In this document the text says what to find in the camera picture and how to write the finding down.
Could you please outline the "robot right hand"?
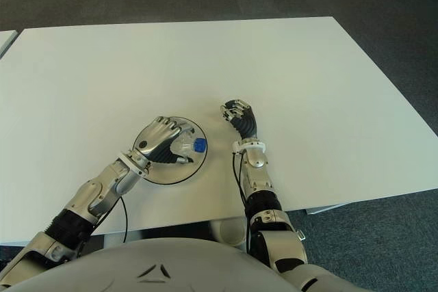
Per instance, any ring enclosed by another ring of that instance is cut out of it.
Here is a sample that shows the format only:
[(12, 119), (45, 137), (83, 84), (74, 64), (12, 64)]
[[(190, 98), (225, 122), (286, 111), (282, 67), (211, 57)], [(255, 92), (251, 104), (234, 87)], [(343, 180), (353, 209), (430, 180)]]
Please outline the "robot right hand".
[(222, 105), (220, 111), (222, 117), (240, 134), (242, 140), (256, 138), (257, 121), (248, 103), (240, 99), (231, 100)]

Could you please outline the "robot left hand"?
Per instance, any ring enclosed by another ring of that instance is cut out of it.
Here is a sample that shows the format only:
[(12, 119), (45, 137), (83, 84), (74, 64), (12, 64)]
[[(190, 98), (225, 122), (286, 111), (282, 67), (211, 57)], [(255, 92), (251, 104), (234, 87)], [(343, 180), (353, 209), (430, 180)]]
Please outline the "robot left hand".
[(141, 130), (133, 143), (133, 149), (154, 163), (190, 163), (192, 159), (173, 153), (170, 147), (181, 134), (193, 132), (193, 125), (185, 120), (158, 116)]

